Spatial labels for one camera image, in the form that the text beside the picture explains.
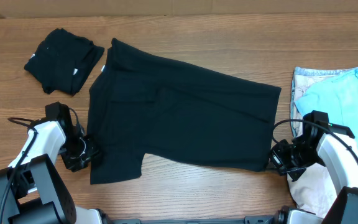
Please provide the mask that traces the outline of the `black t-shirt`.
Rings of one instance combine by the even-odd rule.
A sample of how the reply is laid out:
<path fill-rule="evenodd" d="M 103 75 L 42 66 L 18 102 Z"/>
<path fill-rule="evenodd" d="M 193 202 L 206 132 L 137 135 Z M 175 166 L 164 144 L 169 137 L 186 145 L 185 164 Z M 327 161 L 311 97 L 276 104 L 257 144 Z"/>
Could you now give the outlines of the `black t-shirt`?
<path fill-rule="evenodd" d="M 113 39 L 89 90 L 87 132 L 101 150 L 90 182 L 136 179 L 146 154 L 263 171 L 280 92 Z"/>

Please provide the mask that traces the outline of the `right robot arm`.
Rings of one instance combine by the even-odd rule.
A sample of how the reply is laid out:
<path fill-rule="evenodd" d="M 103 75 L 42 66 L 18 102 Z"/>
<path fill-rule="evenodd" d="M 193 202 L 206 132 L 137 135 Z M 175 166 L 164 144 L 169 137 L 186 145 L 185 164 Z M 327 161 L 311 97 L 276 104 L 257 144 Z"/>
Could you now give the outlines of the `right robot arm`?
<path fill-rule="evenodd" d="M 280 175 L 297 181 L 313 164 L 325 166 L 337 197 L 324 218 L 282 207 L 271 223 L 358 223 L 358 152 L 350 128 L 329 122 L 328 114 L 312 111 L 300 120 L 303 133 L 292 142 L 277 141 L 269 153 Z"/>

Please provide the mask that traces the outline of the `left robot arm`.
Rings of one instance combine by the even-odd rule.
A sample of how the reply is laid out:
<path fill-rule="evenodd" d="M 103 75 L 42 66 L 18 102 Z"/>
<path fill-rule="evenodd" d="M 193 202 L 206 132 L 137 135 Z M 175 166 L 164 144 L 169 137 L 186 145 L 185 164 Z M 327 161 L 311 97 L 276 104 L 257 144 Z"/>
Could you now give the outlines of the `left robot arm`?
<path fill-rule="evenodd" d="M 28 138 L 18 156 L 0 170 L 0 223 L 109 223 L 100 209 L 76 206 L 55 168 L 61 157 L 76 172 L 99 156 L 99 148 L 86 135 L 75 111 L 60 102 L 45 107 L 37 120 L 9 118 L 27 128 Z"/>

